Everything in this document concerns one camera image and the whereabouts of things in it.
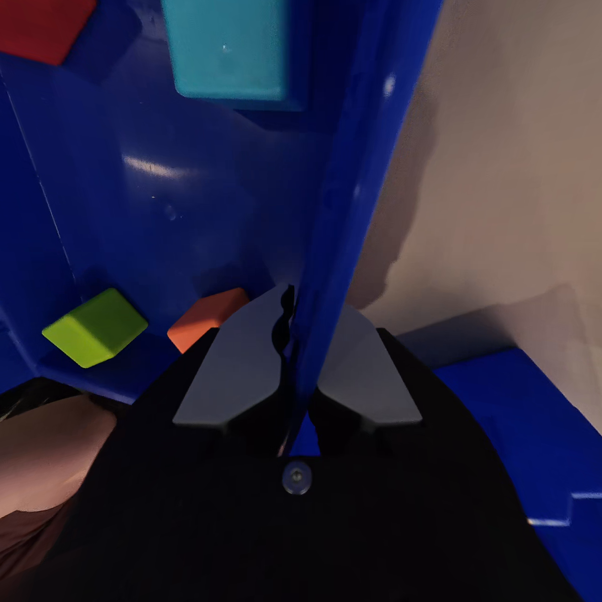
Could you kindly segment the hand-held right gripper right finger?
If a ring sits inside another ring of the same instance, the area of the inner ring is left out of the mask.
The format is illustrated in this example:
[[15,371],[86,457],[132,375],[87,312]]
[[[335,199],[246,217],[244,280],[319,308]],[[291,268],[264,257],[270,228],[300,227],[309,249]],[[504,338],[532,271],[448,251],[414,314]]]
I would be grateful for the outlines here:
[[344,305],[318,390],[369,425],[415,425],[422,416],[376,328]]

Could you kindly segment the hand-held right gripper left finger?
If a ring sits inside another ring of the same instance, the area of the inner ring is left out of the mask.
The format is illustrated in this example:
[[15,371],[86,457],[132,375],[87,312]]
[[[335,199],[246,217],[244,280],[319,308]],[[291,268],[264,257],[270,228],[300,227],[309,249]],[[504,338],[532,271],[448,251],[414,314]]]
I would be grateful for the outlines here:
[[227,425],[275,393],[281,354],[273,333],[288,326],[294,285],[281,283],[244,305],[219,328],[174,417],[174,425]]

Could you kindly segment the orange cube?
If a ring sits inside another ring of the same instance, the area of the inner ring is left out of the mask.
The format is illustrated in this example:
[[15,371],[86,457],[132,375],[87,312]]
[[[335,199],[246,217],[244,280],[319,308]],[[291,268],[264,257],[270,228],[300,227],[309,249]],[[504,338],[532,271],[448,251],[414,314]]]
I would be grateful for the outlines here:
[[222,324],[244,305],[249,303],[242,288],[216,293],[200,298],[167,331],[169,340],[184,354],[211,328]]

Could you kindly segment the green cube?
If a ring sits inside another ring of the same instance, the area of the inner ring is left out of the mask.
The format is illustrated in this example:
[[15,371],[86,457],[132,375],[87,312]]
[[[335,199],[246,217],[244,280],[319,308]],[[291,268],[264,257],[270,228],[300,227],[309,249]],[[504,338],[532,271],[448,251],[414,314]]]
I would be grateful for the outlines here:
[[148,321],[115,288],[108,288],[45,327],[41,334],[81,368],[116,357]]

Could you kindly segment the blue plastic bin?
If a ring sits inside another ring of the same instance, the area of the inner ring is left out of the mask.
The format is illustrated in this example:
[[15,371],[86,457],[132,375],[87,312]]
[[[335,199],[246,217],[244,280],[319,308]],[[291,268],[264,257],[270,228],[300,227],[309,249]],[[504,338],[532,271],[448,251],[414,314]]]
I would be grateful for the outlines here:
[[[160,1],[100,1],[62,66],[1,54],[1,392],[133,402],[204,294],[294,285],[302,387],[352,279],[442,1],[316,1],[308,108],[185,98]],[[148,321],[81,368],[41,331],[115,288]]]
[[413,544],[450,560],[454,600],[601,601],[601,435],[520,349],[432,372],[380,334],[424,417],[442,512]]

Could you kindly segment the light blue cube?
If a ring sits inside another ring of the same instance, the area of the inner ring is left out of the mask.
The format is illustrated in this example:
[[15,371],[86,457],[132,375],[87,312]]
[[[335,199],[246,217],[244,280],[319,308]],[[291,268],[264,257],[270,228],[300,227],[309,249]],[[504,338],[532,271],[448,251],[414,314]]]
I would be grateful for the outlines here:
[[301,112],[312,1],[162,1],[178,94],[233,109]]

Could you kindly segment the red cube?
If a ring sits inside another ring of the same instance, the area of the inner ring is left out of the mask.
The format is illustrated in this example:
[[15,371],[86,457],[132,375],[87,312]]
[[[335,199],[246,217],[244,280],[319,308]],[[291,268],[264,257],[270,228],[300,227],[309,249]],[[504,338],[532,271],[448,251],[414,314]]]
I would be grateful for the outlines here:
[[96,6],[97,1],[1,1],[1,52],[59,66]]

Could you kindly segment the person's left forearm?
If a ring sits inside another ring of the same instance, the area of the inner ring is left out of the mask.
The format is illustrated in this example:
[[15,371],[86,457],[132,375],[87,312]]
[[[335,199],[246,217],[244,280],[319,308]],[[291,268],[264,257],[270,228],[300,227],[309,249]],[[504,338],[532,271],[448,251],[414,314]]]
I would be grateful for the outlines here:
[[117,425],[85,394],[1,422],[1,517],[55,508],[82,485]]

